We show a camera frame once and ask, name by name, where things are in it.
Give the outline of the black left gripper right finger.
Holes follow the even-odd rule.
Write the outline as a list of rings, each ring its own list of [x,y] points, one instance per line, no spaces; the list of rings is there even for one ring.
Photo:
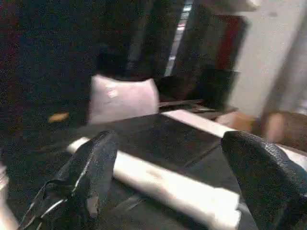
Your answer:
[[[260,230],[307,228],[307,172],[273,143],[227,131],[222,150]]]

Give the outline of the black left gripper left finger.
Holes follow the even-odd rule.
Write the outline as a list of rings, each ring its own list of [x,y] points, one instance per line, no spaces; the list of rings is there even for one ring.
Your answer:
[[[118,150],[114,131],[102,131],[82,144],[47,181],[26,211],[21,230],[93,230],[97,215],[88,207],[94,199],[102,207],[110,189]]]

